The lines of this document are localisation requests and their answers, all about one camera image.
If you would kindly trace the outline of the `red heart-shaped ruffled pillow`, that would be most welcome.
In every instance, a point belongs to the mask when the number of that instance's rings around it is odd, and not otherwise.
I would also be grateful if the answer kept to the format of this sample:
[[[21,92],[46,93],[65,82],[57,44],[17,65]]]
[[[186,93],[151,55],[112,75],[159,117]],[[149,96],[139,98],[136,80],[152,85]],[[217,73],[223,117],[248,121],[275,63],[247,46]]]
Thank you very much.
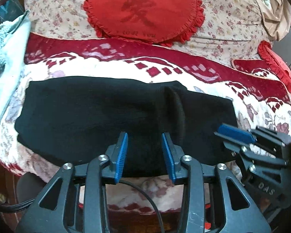
[[[84,0],[89,24],[100,38],[171,47],[202,26],[201,0]]]

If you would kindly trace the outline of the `beige floral quilt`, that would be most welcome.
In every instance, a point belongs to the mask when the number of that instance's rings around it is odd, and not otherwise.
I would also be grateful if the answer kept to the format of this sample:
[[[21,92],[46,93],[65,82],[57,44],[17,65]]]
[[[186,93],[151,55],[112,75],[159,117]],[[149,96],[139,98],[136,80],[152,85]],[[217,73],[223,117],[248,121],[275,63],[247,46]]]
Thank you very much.
[[[258,45],[271,42],[256,0],[201,0],[205,20],[189,41],[172,48],[227,66],[233,59],[259,59]],[[96,39],[84,0],[24,0],[31,31],[56,39]]]

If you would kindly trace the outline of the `light blue fleece jacket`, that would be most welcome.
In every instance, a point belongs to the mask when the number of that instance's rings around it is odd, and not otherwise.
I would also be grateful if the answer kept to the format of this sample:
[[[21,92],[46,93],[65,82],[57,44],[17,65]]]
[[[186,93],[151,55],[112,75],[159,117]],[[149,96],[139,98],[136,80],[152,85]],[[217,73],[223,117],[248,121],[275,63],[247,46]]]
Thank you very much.
[[[14,21],[0,24],[0,122],[24,69],[30,28],[28,10]]]

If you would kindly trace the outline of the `red and white floral blanket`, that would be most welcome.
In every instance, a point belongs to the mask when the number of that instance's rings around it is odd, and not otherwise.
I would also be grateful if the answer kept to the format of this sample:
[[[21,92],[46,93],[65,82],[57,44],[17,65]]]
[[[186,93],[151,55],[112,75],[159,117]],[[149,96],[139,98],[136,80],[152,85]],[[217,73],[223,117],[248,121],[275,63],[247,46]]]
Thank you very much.
[[[19,86],[0,123],[0,163],[18,176],[30,172],[47,182],[58,169],[20,144],[14,128],[29,83],[57,77],[178,81],[188,90],[231,100],[242,129],[262,126],[291,135],[291,94],[259,59],[236,59],[225,66],[147,44],[115,39],[73,41],[30,34],[24,60]]]

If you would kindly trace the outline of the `teal bag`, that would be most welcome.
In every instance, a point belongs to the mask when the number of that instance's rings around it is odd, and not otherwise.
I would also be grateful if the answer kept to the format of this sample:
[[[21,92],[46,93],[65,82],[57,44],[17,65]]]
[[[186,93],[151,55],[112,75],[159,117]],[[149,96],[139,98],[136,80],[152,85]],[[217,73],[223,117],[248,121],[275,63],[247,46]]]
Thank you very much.
[[[14,21],[24,13],[24,8],[19,0],[7,0],[0,5],[0,24],[5,21]]]

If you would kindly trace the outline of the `black pants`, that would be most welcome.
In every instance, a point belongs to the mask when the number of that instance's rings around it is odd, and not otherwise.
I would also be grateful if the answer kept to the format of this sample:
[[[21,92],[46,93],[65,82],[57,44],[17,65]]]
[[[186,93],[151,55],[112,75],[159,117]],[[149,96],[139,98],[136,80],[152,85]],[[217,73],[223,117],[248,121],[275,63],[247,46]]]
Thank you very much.
[[[122,131],[128,134],[123,176],[166,174],[161,136],[200,163],[232,160],[215,135],[236,126],[229,99],[187,90],[179,82],[61,77],[31,82],[15,122],[18,141],[54,165],[80,165],[103,154]]]

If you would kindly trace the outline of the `beige curtain cloth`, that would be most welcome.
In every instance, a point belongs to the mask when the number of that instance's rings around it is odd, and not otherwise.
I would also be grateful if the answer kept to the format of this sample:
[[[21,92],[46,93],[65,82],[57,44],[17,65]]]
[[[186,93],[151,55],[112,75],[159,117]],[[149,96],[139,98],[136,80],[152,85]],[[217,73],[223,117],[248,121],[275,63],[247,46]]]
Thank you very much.
[[[282,40],[291,27],[291,5],[288,0],[256,0],[256,2],[269,36],[276,41]]]

